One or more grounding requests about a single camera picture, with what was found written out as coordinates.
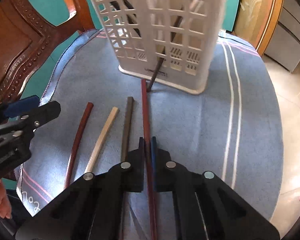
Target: basket base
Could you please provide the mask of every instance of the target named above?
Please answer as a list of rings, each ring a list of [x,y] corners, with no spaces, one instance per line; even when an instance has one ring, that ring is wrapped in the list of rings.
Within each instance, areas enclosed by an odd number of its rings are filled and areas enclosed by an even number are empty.
[[[151,79],[151,76],[124,70],[120,65],[119,65],[119,70],[120,70],[120,72],[122,72],[123,74],[126,74],[126,75],[135,76],[135,77],[139,77],[139,78],[143,78],[143,79],[147,79],[147,80]],[[184,92],[189,93],[191,95],[199,95],[205,90],[205,87],[203,89],[200,89],[200,90],[189,89],[187,87],[180,86],[180,85],[162,80],[158,77],[155,79],[155,82],[160,83],[162,85],[166,85],[168,87],[176,88],[178,90],[184,91]]]

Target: wooden chair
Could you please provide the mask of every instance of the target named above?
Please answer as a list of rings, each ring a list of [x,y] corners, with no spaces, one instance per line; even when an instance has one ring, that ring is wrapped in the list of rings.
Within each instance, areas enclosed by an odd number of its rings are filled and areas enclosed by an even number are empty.
[[[54,26],[28,0],[0,2],[0,102],[20,98],[29,78],[76,31],[94,29],[86,0],[64,0],[69,19]]]

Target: silver screw head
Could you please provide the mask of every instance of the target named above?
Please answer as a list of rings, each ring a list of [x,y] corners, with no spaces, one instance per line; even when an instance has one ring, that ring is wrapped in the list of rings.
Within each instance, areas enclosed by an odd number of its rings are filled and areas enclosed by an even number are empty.
[[[173,168],[175,168],[176,163],[173,162],[173,161],[169,161],[169,162],[166,163],[166,166],[167,166],[168,168],[170,168],[170,169],[173,169]]]
[[[23,132],[22,131],[15,131],[12,136],[13,137],[19,137]]]
[[[91,180],[93,179],[93,174],[91,172],[87,172],[83,175],[84,180]]]
[[[214,178],[214,173],[211,172],[211,171],[206,171],[203,175],[207,179],[213,179]]]
[[[120,164],[120,166],[121,166],[121,168],[123,168],[123,169],[128,169],[128,168],[131,167],[131,164],[128,163],[128,162],[123,162],[123,163]]]

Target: blue tablecloth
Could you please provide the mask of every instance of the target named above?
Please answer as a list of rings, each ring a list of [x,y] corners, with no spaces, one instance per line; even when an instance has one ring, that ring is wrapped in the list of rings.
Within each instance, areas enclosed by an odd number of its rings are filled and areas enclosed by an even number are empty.
[[[213,171],[269,219],[282,180],[283,144],[278,101],[268,72],[255,49],[220,34],[206,90],[200,95],[154,84],[149,94],[151,135],[173,160],[190,171]],[[140,79],[124,75],[110,43],[84,33],[56,65],[41,103],[61,104],[60,116],[39,128],[24,163],[19,196],[34,215],[62,190],[66,167],[88,101],[94,108],[75,160],[72,179],[80,177],[112,109],[120,110],[94,166],[100,174],[120,162],[126,99],[135,99],[130,150],[143,137]],[[171,193],[159,196],[160,239],[175,239]],[[146,190],[127,199],[125,239],[150,239]]]

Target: red stick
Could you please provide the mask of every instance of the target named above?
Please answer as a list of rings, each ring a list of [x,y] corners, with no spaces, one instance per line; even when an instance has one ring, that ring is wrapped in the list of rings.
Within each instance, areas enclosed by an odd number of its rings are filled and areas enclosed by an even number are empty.
[[[157,240],[157,227],[156,227],[156,201],[153,189],[153,171],[150,151],[150,123],[149,123],[149,107],[146,91],[146,80],[141,80],[142,91],[142,117],[143,117],[143,134],[145,138],[145,159],[146,159],[146,173],[147,173],[147,189],[148,189],[148,203],[150,213],[150,228],[151,239]]]
[[[72,169],[73,169],[73,165],[74,165],[74,160],[77,156],[77,151],[79,148],[81,137],[82,137],[84,128],[86,127],[86,124],[87,124],[87,121],[90,116],[92,108],[93,108],[93,103],[88,102],[86,109],[83,113],[83,116],[81,117],[79,128],[77,130],[77,134],[75,135],[73,146],[71,149],[71,154],[69,157],[68,167],[67,167],[67,171],[66,171],[65,185],[64,185],[63,189],[66,189],[70,185],[70,179],[71,179]]]

